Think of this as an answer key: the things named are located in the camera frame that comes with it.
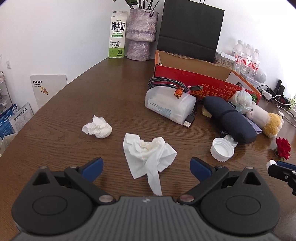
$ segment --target red cardboard box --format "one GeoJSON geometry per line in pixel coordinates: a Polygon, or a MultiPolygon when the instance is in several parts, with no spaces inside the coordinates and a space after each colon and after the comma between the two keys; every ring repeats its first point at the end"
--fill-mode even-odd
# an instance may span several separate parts
{"type": "Polygon", "coordinates": [[[261,98],[256,88],[230,69],[159,50],[155,53],[154,76],[178,80],[186,86],[201,85],[203,90],[190,91],[198,97],[219,96],[227,101],[236,91],[245,88],[256,103],[261,98]]]}

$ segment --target yellow and white plush toy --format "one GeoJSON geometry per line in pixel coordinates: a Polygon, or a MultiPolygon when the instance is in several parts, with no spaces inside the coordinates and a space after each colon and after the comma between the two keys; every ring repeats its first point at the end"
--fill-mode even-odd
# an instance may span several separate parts
{"type": "Polygon", "coordinates": [[[246,117],[259,126],[269,138],[276,138],[284,123],[282,117],[263,110],[255,102],[252,102],[252,104],[252,109],[246,113],[246,117]]]}

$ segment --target wall outlet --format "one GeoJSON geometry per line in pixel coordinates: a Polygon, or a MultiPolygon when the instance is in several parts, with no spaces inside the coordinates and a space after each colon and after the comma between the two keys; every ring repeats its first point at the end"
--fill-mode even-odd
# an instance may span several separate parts
{"type": "Polygon", "coordinates": [[[9,62],[9,60],[6,61],[6,65],[7,65],[7,68],[8,68],[8,69],[11,69],[11,66],[10,66],[10,62],[9,62]]]}

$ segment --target round white speaker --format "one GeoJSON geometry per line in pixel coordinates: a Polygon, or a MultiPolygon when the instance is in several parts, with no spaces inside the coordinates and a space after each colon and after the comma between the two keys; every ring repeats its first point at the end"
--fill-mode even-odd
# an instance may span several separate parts
{"type": "Polygon", "coordinates": [[[254,78],[259,83],[264,83],[266,81],[266,72],[263,69],[258,69],[257,74],[254,76],[254,78]]]}

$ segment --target red flower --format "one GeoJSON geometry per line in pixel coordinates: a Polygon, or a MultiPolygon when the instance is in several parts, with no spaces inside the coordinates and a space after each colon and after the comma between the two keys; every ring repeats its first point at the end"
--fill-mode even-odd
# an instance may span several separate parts
{"type": "Polygon", "coordinates": [[[291,146],[288,142],[287,139],[284,139],[284,138],[277,138],[276,139],[276,144],[277,144],[277,152],[278,152],[278,155],[279,157],[282,157],[282,158],[285,158],[286,160],[289,159],[289,156],[291,156],[289,154],[289,152],[291,151],[291,146]]]}

